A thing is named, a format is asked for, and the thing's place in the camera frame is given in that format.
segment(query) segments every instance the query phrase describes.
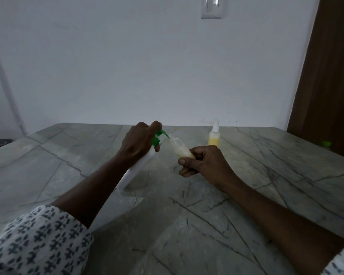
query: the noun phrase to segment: green pump nozzle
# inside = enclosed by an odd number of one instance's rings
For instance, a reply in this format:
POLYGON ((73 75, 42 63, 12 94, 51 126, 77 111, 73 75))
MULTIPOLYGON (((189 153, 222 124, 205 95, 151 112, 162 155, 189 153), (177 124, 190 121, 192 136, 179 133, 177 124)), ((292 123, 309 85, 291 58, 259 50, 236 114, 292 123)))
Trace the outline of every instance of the green pump nozzle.
POLYGON ((153 143, 152 143, 153 147, 158 146, 158 144, 159 144, 159 142, 160 142, 160 140, 158 139, 158 137, 159 137, 161 134, 164 134, 167 138, 170 138, 169 135, 168 135, 164 130, 161 129, 161 130, 157 131, 156 135, 155 135, 154 138, 153 138, 153 143))

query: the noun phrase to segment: white spray nozzle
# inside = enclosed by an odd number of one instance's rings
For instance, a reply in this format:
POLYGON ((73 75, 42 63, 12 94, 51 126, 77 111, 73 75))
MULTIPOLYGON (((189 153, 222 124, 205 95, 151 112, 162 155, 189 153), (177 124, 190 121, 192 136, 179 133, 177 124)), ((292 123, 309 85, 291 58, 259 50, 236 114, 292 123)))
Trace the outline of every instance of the white spray nozzle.
POLYGON ((214 120, 213 131, 219 132, 219 120, 218 119, 214 120))

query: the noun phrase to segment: white switch plate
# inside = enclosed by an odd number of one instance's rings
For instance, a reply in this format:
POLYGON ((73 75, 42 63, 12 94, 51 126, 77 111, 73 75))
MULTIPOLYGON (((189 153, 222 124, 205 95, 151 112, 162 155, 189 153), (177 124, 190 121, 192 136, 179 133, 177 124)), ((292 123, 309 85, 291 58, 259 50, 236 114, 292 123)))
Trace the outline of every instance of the white switch plate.
POLYGON ((202 18, 222 18, 224 0, 201 0, 202 18))

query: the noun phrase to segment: forearm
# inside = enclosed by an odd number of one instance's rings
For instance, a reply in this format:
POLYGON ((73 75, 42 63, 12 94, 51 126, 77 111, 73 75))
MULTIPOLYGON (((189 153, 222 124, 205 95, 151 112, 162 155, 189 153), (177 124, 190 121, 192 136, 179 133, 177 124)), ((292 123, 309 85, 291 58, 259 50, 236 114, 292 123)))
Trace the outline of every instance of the forearm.
POLYGON ((52 205, 66 211, 89 228, 129 169, 129 162, 126 157, 116 155, 89 178, 59 197, 52 205))
POLYGON ((344 248, 342 237, 266 198, 238 177, 223 185, 222 190, 253 218, 300 273, 321 273, 344 248))

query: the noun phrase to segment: wooden panel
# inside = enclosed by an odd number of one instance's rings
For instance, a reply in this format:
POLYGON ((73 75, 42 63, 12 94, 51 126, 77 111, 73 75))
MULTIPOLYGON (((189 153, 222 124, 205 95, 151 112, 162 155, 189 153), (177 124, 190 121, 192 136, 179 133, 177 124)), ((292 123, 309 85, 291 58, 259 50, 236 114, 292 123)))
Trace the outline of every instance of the wooden panel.
POLYGON ((320 0, 288 132, 344 155, 344 0, 320 0))

